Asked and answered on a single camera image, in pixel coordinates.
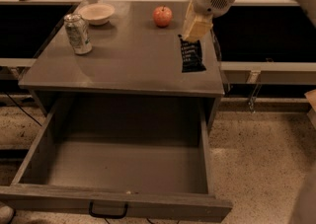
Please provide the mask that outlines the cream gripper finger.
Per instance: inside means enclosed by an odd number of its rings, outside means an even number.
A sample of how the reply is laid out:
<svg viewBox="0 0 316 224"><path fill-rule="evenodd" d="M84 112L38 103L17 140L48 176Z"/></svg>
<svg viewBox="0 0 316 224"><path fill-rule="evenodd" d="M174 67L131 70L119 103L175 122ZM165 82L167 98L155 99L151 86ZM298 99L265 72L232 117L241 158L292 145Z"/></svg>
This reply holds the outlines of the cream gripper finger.
<svg viewBox="0 0 316 224"><path fill-rule="evenodd" d="M188 42L196 42L201 39L212 29L212 18L212 14L196 13L193 3L190 3L184 20L182 39Z"/></svg>

